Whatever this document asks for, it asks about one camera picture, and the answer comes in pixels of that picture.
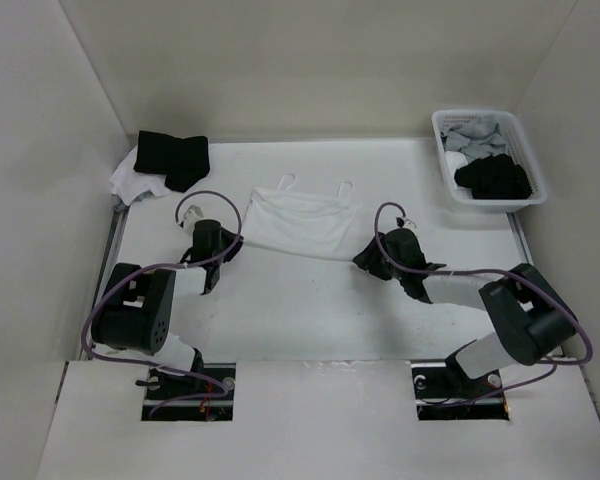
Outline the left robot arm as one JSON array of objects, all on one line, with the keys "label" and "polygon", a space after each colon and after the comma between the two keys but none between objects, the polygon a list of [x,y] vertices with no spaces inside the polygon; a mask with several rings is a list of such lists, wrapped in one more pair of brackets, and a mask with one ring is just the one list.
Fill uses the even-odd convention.
[{"label": "left robot arm", "polygon": [[191,246],[176,268],[144,270],[118,263],[109,278],[104,305],[93,316],[90,339],[120,352],[124,360],[148,362],[170,375],[170,386],[186,399],[204,387],[204,361],[194,347],[170,331],[174,300],[212,292],[223,264],[243,246],[243,237],[217,220],[194,223]]}]

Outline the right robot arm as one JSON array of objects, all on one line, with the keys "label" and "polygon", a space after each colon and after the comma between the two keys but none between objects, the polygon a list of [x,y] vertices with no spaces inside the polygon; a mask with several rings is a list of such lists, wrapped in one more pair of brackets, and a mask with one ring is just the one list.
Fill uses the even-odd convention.
[{"label": "right robot arm", "polygon": [[398,281],[413,300],[487,314],[492,332],[445,359],[444,384],[457,398],[508,366],[544,363],[556,369],[548,355],[582,333],[575,315],[528,263],[511,270],[450,270],[427,261],[415,233],[406,228],[376,232],[353,263],[380,280]]}]

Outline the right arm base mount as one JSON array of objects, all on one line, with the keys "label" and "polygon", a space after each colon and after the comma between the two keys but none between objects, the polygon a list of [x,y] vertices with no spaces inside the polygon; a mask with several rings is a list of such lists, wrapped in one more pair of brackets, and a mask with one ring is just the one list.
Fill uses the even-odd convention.
[{"label": "right arm base mount", "polygon": [[415,364],[412,378],[421,421],[509,420],[503,393],[478,400],[502,386],[498,371],[464,379],[443,364]]}]

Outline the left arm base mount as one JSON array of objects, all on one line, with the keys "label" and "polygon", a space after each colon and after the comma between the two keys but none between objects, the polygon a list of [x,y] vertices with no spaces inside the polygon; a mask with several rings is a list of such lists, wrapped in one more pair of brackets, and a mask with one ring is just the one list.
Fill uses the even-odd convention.
[{"label": "left arm base mount", "polygon": [[135,381],[142,389],[145,422],[228,422],[233,419],[237,368],[210,364],[199,368],[208,380],[150,369]]}]

